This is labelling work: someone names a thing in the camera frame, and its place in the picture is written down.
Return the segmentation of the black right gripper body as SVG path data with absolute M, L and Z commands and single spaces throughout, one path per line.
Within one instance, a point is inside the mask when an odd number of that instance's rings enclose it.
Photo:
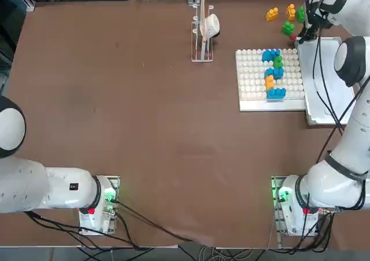
M 322 16 L 318 8 L 319 3 L 310 3 L 305 1 L 303 5 L 304 22 L 302 28 L 302 37 L 313 37 L 320 27 Z

